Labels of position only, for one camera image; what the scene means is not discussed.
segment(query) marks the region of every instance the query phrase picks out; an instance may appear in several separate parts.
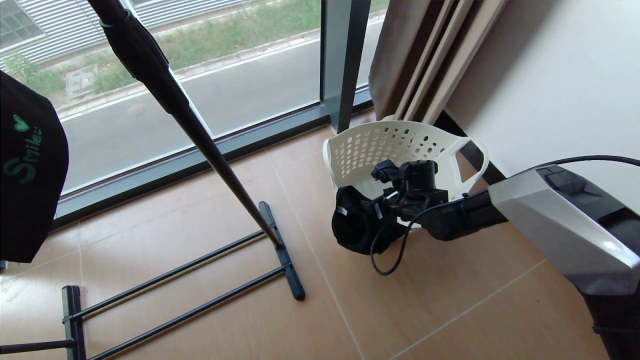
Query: building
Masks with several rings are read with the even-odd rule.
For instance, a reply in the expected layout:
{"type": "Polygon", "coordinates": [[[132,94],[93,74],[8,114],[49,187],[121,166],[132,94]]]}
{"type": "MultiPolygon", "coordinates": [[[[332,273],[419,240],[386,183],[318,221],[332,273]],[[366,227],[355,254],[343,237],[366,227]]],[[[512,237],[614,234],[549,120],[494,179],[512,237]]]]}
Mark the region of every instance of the building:
{"type": "MultiPolygon", "coordinates": [[[[125,0],[147,28],[169,24],[247,0],[125,0]]],[[[20,53],[44,63],[106,41],[86,0],[0,0],[0,59],[20,53]]]]}

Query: green heart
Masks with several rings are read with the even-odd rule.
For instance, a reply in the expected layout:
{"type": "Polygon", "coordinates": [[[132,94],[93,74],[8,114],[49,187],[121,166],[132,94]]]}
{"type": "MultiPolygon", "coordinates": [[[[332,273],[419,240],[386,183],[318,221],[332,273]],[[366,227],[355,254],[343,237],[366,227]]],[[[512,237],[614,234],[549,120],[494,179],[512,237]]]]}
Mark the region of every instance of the green heart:
{"type": "Polygon", "coordinates": [[[31,129],[29,125],[27,125],[27,123],[18,115],[14,115],[13,119],[15,120],[15,125],[13,126],[13,128],[20,131],[21,133],[27,131],[28,129],[31,129]]]}

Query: basket handle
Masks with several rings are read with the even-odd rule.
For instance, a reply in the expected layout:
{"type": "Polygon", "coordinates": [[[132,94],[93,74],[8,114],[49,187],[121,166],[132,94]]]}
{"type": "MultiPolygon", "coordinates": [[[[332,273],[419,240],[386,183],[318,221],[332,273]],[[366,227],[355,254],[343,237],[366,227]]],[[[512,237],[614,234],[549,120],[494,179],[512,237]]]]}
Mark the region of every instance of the basket handle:
{"type": "Polygon", "coordinates": [[[458,176],[456,177],[457,192],[453,194],[454,198],[461,196],[462,193],[468,192],[471,187],[478,181],[478,179],[480,179],[480,177],[484,174],[484,171],[486,171],[486,168],[489,166],[489,152],[487,151],[484,144],[472,137],[459,138],[453,144],[453,146],[448,148],[445,153],[442,154],[442,156],[450,157],[453,167],[458,170],[458,176]],[[480,150],[480,152],[482,152],[483,163],[478,172],[476,172],[474,175],[463,182],[462,180],[460,180],[460,167],[458,166],[458,161],[456,160],[456,153],[469,142],[473,142],[474,144],[476,144],[477,148],[480,150]]]}
{"type": "Polygon", "coordinates": [[[338,186],[335,184],[335,174],[333,173],[333,170],[331,168],[331,148],[329,146],[329,139],[326,139],[322,144],[322,156],[324,158],[324,165],[326,166],[326,171],[329,173],[329,176],[331,176],[331,182],[333,183],[333,187],[337,189],[338,186]]]}

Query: robotic arm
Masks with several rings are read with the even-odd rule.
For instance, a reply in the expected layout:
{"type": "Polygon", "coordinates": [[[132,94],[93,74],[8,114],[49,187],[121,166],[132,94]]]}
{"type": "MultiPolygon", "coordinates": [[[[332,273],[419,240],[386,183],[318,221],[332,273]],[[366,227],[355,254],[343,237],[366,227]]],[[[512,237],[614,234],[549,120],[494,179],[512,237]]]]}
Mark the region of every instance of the robotic arm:
{"type": "Polygon", "coordinates": [[[578,289],[610,358],[640,359],[638,214],[558,165],[526,170],[453,202],[435,188],[436,172],[433,161],[378,164],[372,176],[393,184],[378,203],[442,241],[510,221],[578,289]]]}

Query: corrugated metal wall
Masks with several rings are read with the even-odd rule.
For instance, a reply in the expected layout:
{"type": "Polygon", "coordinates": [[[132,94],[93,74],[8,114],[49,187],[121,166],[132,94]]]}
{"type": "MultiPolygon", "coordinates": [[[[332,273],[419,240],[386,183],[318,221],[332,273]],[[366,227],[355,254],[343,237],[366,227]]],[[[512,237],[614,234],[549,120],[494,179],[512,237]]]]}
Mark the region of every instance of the corrugated metal wall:
{"type": "MultiPolygon", "coordinates": [[[[0,51],[0,58],[18,52],[42,63],[106,41],[99,20],[85,0],[16,0],[40,26],[46,37],[22,47],[0,51]]],[[[136,8],[148,27],[245,3],[247,0],[162,0],[136,8]]]]}

